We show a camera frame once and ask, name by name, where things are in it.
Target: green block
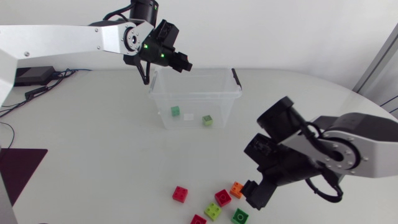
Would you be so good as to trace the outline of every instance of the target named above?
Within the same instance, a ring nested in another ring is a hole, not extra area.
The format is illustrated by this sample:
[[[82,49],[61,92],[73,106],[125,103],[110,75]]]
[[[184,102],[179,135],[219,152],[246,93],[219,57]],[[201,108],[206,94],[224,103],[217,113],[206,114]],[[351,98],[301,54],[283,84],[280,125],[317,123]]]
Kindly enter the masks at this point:
[[[204,116],[204,117],[202,117],[201,119],[202,119],[203,124],[204,124],[205,126],[210,126],[211,124],[213,124],[213,119],[211,118],[210,115]]]
[[[215,203],[211,203],[205,210],[205,214],[211,219],[216,220],[218,215],[221,213],[221,208]]]
[[[240,209],[236,209],[234,216],[232,217],[232,222],[235,224],[245,224],[248,220],[249,215]]]
[[[178,115],[180,115],[180,107],[173,106],[172,107],[172,116],[178,116]]]

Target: toy building block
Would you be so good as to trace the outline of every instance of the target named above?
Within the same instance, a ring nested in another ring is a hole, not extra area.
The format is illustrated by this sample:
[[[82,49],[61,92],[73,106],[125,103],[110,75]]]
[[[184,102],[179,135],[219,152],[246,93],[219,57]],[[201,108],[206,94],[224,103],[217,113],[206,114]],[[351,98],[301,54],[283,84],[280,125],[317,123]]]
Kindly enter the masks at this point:
[[[184,203],[185,198],[187,197],[188,194],[188,190],[183,188],[183,187],[179,187],[177,186],[175,188],[174,194],[173,194],[173,199],[177,200],[181,203]]]
[[[232,217],[232,222],[235,224],[245,224],[248,220],[249,215],[240,209],[236,209],[234,216]]]
[[[178,116],[180,115],[180,107],[179,106],[173,106],[172,107],[172,116]]]
[[[229,193],[240,199],[242,197],[242,193],[241,193],[242,188],[243,188],[243,185],[241,185],[238,182],[235,182],[234,185],[232,185]]]
[[[221,213],[221,208],[215,203],[211,203],[205,210],[205,214],[213,221],[215,221]]]
[[[202,119],[203,124],[204,124],[205,126],[210,126],[211,124],[213,124],[213,119],[211,118],[210,115],[204,116],[204,117],[202,117],[201,119]]]
[[[215,194],[215,198],[221,207],[230,203],[232,200],[231,196],[229,196],[228,192],[225,189]]]
[[[200,217],[199,215],[194,215],[191,224],[206,224],[207,220]]]

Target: container handle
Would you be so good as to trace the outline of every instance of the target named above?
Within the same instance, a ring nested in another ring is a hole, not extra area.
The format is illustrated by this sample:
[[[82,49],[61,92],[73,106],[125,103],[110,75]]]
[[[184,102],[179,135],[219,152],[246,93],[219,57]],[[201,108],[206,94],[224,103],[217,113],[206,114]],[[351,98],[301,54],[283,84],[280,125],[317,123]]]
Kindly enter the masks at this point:
[[[241,87],[241,90],[242,90],[242,85],[241,85],[241,82],[239,81],[238,74],[236,74],[235,68],[232,68],[232,74],[234,75],[234,79],[236,81],[236,84],[238,84]]]

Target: red block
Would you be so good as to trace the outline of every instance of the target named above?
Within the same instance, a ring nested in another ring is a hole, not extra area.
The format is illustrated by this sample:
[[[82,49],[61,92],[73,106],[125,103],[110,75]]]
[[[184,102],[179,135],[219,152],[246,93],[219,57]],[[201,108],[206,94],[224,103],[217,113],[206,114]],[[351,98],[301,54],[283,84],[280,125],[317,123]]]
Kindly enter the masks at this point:
[[[177,186],[173,194],[173,199],[178,200],[181,203],[184,203],[187,194],[188,194],[187,189]]]
[[[193,216],[191,224],[206,224],[207,220],[200,217],[199,215]]]
[[[232,200],[232,198],[229,196],[228,192],[225,189],[215,194],[215,198],[220,207],[230,203]]]

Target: plastic bin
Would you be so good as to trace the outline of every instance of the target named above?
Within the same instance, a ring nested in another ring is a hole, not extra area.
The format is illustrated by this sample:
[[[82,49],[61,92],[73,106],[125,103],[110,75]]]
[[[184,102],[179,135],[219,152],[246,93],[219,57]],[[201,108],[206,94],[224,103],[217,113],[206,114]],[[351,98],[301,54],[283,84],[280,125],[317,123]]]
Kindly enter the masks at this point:
[[[223,128],[234,100],[242,88],[233,69],[193,69],[179,73],[168,68],[155,71],[149,98],[167,129]],[[180,115],[172,116],[171,107],[178,106]],[[213,124],[205,126],[202,117],[210,115]]]

